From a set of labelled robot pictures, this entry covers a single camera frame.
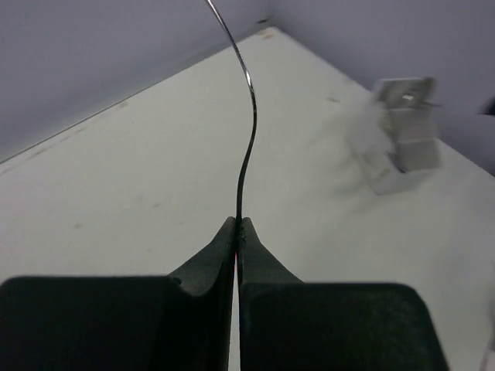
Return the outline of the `clear plastic utensil container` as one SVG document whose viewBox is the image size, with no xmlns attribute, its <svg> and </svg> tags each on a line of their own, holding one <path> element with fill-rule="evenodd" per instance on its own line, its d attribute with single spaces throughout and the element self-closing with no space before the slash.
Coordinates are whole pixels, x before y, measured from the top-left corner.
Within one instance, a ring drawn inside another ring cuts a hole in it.
<svg viewBox="0 0 495 371">
<path fill-rule="evenodd" d="M 441 165 L 430 102 L 437 80 L 377 80 L 347 140 L 367 184 L 378 195 L 413 189 Z"/>
</svg>

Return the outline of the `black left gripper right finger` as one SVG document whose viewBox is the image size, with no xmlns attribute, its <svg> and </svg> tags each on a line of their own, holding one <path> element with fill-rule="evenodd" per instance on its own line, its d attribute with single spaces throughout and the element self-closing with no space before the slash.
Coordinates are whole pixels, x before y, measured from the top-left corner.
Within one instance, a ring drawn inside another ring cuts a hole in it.
<svg viewBox="0 0 495 371">
<path fill-rule="evenodd" d="M 393 283 L 306 283 L 239 227 L 243 370 L 446 370 L 418 293 Z"/>
</svg>

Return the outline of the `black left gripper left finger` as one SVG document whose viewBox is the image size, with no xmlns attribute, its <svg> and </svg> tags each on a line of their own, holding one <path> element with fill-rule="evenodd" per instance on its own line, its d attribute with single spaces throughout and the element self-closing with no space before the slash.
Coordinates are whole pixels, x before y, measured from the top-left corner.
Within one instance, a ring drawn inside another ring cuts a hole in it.
<svg viewBox="0 0 495 371">
<path fill-rule="evenodd" d="M 3 370 L 225 370 L 236 221 L 167 275 L 1 286 Z"/>
</svg>

